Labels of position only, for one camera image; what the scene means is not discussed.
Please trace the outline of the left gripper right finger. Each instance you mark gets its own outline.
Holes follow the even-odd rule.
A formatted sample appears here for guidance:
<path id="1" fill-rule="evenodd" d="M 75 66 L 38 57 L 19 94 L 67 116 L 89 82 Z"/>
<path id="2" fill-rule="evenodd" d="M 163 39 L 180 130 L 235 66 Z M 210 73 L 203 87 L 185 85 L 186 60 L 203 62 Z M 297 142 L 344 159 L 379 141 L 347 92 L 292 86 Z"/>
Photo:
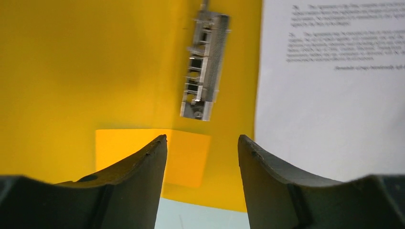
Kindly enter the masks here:
<path id="1" fill-rule="evenodd" d="M 252 229 L 402 229 L 404 175 L 340 182 L 302 170 L 245 135 L 238 161 Z"/>

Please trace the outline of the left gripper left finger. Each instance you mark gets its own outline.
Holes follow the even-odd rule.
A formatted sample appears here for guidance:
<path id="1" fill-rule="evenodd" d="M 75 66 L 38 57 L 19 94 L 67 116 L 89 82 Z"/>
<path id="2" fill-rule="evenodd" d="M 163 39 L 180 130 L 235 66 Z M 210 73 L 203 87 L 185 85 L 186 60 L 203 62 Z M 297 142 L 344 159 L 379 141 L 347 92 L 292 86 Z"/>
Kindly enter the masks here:
<path id="1" fill-rule="evenodd" d="M 49 184 L 0 177 L 3 229 L 152 229 L 155 227 L 167 137 L 76 182 Z"/>

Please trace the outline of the printed paper sheet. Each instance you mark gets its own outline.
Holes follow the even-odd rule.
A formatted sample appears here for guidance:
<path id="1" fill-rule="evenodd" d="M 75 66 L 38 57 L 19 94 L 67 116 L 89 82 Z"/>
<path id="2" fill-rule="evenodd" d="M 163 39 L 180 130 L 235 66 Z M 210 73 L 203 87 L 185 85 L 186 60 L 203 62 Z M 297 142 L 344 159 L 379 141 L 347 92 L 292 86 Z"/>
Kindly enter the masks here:
<path id="1" fill-rule="evenodd" d="M 405 172 L 405 3 L 266 0 L 255 140 L 340 181 Z"/>

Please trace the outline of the orange plastic folder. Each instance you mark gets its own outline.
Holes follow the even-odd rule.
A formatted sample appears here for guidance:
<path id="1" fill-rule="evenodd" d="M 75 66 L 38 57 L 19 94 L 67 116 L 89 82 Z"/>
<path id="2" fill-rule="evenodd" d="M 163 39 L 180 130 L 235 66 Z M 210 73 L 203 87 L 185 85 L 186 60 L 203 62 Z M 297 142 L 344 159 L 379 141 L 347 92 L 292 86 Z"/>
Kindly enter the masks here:
<path id="1" fill-rule="evenodd" d="M 96 170 L 96 131 L 174 129 L 211 136 L 200 187 L 165 198 L 245 211 L 241 134 L 254 135 L 262 2 L 212 0 L 228 14 L 209 122 L 180 117 L 198 0 L 3 0 L 0 172 L 49 183 Z"/>

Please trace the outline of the metal folder clip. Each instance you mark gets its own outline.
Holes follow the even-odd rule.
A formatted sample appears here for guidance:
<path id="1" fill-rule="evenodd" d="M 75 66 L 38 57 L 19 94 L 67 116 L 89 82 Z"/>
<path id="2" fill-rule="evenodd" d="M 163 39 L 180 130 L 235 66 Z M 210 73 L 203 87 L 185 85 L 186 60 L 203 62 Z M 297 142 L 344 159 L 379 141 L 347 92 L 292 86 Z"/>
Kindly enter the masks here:
<path id="1" fill-rule="evenodd" d="M 230 16 L 209 10 L 204 0 L 194 21 L 180 116 L 209 121 L 219 92 Z"/>

